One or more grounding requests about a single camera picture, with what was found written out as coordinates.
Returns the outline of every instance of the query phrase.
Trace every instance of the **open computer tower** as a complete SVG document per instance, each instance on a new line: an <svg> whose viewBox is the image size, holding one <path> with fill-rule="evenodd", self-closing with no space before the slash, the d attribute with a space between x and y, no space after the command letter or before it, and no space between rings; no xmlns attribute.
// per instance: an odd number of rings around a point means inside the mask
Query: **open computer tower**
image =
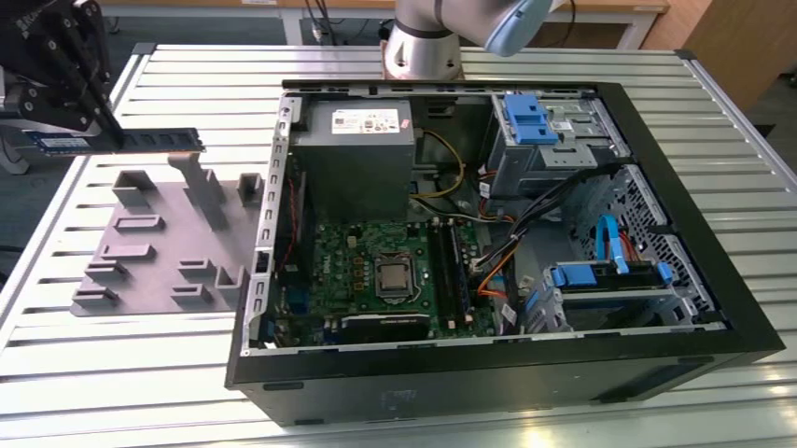
<svg viewBox="0 0 797 448"><path fill-rule="evenodd" d="M277 424L647 399L783 348L620 85L284 91L226 374Z"/></svg>

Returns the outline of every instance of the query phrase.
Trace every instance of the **connector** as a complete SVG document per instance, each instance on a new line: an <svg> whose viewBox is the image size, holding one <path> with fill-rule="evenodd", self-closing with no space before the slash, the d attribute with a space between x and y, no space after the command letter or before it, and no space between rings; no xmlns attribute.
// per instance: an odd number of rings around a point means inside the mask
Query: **connector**
<svg viewBox="0 0 797 448"><path fill-rule="evenodd" d="M312 38L319 45L323 43L321 39L324 38L324 30L317 23L312 23Z"/></svg>

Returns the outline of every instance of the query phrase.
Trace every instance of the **ventilation grille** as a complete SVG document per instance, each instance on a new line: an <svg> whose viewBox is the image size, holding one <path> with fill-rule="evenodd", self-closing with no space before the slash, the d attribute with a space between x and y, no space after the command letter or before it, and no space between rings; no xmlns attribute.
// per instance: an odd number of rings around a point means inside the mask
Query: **ventilation grille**
<svg viewBox="0 0 797 448"><path fill-rule="evenodd" d="M612 177L591 179L572 194L572 199L563 205L564 217L575 217L571 221L576 254L583 259L595 259L595 224L602 214L610 214L627 234L640 256L647 259L666 261L676 274L674 286L691 290L691 298L698 311L714 308L711 302L696 293L688 270L678 256L682 253L676 242L650 232L656 225L664 224L651 211L638 180L628 168L622 169Z"/></svg>

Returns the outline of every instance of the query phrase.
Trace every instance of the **cpu socket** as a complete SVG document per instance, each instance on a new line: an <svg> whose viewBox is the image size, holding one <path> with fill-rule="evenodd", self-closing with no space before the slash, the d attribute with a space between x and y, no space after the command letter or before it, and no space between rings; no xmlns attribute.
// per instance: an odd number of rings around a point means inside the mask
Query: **cpu socket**
<svg viewBox="0 0 797 448"><path fill-rule="evenodd" d="M373 259L373 267L376 268L376 296L392 305L407 301L415 289L409 255L380 254Z"/></svg>

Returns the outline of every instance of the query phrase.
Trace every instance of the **ram slot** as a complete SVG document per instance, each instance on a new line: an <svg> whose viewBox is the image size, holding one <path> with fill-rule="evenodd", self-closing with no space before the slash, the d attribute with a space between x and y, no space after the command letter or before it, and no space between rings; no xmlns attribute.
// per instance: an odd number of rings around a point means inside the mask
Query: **ram slot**
<svg viewBox="0 0 797 448"><path fill-rule="evenodd" d="M427 231L429 267L435 282L436 318L441 329L455 328L456 302L452 291L455 279L451 273L451 247L445 244L448 230L431 225Z"/></svg>
<svg viewBox="0 0 797 448"><path fill-rule="evenodd" d="M448 247L452 251L452 263L449 264L449 270L453 274L453 299L457 301L455 308L456 312L456 323L468 324L471 319L468 317L468 311L471 310L471 297L468 295L468 277L464 272L464 263L461 262L461 253L459 252L460 244L459 238L456 237L456 226L448 225Z"/></svg>

